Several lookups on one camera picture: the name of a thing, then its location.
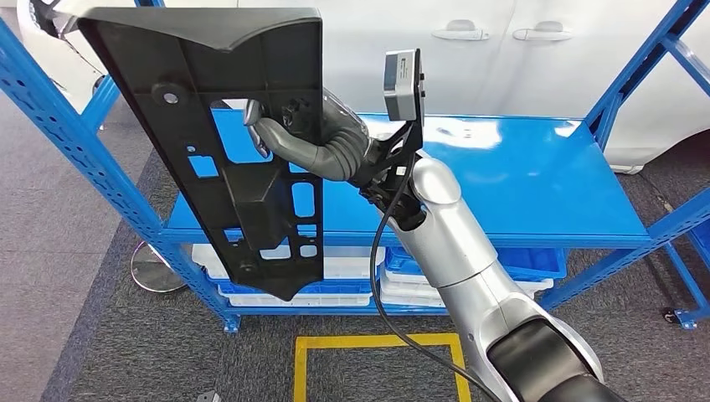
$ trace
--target blue shelf board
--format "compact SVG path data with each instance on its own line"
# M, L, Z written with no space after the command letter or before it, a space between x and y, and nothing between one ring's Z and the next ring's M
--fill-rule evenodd
M390 316L448 316L443 307L398 306L384 304ZM377 316L374 301L353 307L227 307L227 313L240 316Z
M241 111L214 109L229 159L260 162ZM401 122L360 115L373 137ZM464 199L499 247L635 248L650 241L623 188L576 120L529 117L427 116L424 149L449 165ZM195 166L199 173L200 166ZM326 245L370 245L376 209L347 183L324 182ZM304 200L296 200L296 208ZM163 230L169 240L207 242L184 197ZM240 236L238 230L231 233ZM383 245L399 242L391 231Z

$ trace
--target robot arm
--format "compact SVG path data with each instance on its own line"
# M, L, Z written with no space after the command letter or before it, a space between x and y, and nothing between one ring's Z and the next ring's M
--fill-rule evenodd
M591 347L503 269L444 163L419 152L404 195L393 199L404 159L421 147L423 78L418 50L388 54L388 113L390 120L407 122L386 142L369 139L362 121L328 91L323 109L329 138L323 146L298 140L276 121L260 118L254 102L244 123L257 149L270 149L324 178L347 180L381 211L396 202L388 225L439 291L468 371L500 401L622 401L603 385Z

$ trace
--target yellow floor tape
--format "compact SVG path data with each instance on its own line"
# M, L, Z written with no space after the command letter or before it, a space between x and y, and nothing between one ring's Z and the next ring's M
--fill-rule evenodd
M464 354L459 336L455 333L417 333L409 335L424 346L449 346L451 360L464 367ZM306 402L306 361L308 349L338 348L393 348L407 346L396 335L352 335L344 337L298 337L296 338L296 364L294 367L293 400ZM466 381L459 374L456 377L456 390L460 402L471 402L471 391Z

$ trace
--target white car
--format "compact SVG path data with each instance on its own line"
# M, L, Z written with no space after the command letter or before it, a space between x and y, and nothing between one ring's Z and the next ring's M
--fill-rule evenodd
M582 118L673 3L239 0L239 7L319 8L324 84L356 111L385 111L384 53L419 47L427 113ZM707 37L706 13L683 40L710 60ZM95 57L86 52L81 50L86 60ZM61 70L38 61L50 76ZM82 85L93 84L93 78L87 74ZM679 141L710 128L708 108L710 99L666 56L620 109L605 156L616 171L636 173Z

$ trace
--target perforated metal post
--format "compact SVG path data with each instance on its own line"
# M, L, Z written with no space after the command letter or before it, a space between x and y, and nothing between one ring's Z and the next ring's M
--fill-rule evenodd
M106 101L111 101L111 97L114 100L112 94L117 94L115 88L109 87L111 84L108 79L100 88L100 96ZM200 267L192 262L180 244L161 238L160 218L96 136L95 129L103 120L98 117L98 111L108 111L108 108L90 103L82 119L2 21L0 88L123 219L160 253L200 299L224 320L225 328L235 330L239 318L226 311L226 299L206 280Z
M606 146L616 111L666 54L667 44L664 40L678 43L677 38L686 32L708 3L708 0L677 0L584 118L602 150Z

